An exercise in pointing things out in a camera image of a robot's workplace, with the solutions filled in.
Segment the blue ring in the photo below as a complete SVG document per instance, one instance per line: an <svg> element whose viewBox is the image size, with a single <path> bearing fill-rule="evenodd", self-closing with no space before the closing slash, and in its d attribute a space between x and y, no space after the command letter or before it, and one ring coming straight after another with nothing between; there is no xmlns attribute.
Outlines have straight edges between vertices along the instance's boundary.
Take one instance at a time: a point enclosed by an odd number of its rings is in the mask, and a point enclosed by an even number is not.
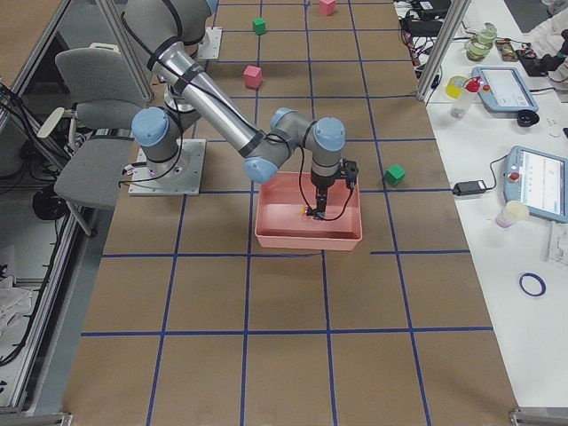
<svg viewBox="0 0 568 426"><path fill-rule="evenodd" d="M531 293L525 288L525 286L523 285L523 279L525 277L531 277L537 280L537 282L540 284L540 293ZM541 277L539 277L536 273L532 272L525 272L523 275L521 275L521 278L518 279L518 285L521 287L521 290L523 290L523 292L526 295L531 297L539 297L547 292L547 285L544 283L544 280Z"/></svg>

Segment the white cup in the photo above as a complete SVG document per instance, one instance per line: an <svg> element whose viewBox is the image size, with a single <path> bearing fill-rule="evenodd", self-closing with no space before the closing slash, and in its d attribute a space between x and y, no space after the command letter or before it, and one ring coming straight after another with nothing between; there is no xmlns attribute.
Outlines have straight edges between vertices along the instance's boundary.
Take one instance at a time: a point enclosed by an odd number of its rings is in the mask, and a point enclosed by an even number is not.
<svg viewBox="0 0 568 426"><path fill-rule="evenodd" d="M529 208L521 201L509 201L505 204L499 216L495 218L495 223L501 228L509 228L520 220L526 220L528 217Z"/></svg>

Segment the yellow object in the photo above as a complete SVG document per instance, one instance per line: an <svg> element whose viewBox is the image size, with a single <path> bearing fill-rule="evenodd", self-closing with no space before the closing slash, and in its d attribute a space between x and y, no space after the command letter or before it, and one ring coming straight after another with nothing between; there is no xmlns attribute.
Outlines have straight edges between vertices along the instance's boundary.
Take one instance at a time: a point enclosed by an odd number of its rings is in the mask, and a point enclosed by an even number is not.
<svg viewBox="0 0 568 426"><path fill-rule="evenodd" d="M454 75L452 78L450 78L450 81L446 86L447 96L457 99L458 96L460 96L460 93L462 93L463 86L465 85L465 82L467 80L468 77L463 77L461 75Z"/></svg>

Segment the black headphones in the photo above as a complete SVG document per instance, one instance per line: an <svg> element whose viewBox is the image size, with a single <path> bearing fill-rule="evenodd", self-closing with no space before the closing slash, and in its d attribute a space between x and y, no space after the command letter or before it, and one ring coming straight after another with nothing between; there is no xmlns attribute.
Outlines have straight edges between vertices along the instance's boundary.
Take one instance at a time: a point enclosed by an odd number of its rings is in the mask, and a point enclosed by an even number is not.
<svg viewBox="0 0 568 426"><path fill-rule="evenodd" d="M48 185L34 194L32 208L35 215L42 220L56 220L69 213L65 200L55 194L53 185Z"/></svg>

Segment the blue tablet frame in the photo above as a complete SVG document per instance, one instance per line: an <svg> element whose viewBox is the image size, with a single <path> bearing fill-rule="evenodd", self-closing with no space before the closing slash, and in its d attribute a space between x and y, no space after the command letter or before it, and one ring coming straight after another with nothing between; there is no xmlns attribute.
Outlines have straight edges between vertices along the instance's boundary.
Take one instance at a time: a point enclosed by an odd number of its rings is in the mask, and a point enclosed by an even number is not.
<svg viewBox="0 0 568 426"><path fill-rule="evenodd" d="M561 211L560 214L557 215L556 213L536 209L535 207L526 206L529 208L529 212L538 217L544 217L545 219L555 220L561 223L568 222L568 186L566 182L568 182L568 159L558 157L556 155L543 153L541 151L536 151L534 149L525 148L523 146L513 146L511 152L507 156L507 160L505 162L505 183L503 185L503 193L505 195L505 201L517 200L521 201L521 182L523 181L523 175L521 174L520 178L517 182L511 182L509 180L509 174L516 171L519 172L520 167L523 166L523 152L532 153L541 155L543 157L551 158L554 160L559 160L562 165L562 175L561 175L561 182L560 182L560 202L561 202Z"/></svg>
<svg viewBox="0 0 568 426"><path fill-rule="evenodd" d="M536 101L531 94L531 91L528 87L526 87L525 80L518 72L518 69L513 67L473 67L471 70L471 76L477 77L480 76L481 79L486 82L487 79L485 78L484 71L485 70L506 70L511 71L515 80L517 81L521 91L525 95L525 99L529 102L529 106L500 106L497 104L495 100L495 96L493 95L492 91L479 91L479 97L490 111L494 113L511 113L516 111L521 111L522 109L528 109L530 111L537 112L539 110L539 106L537 105Z"/></svg>

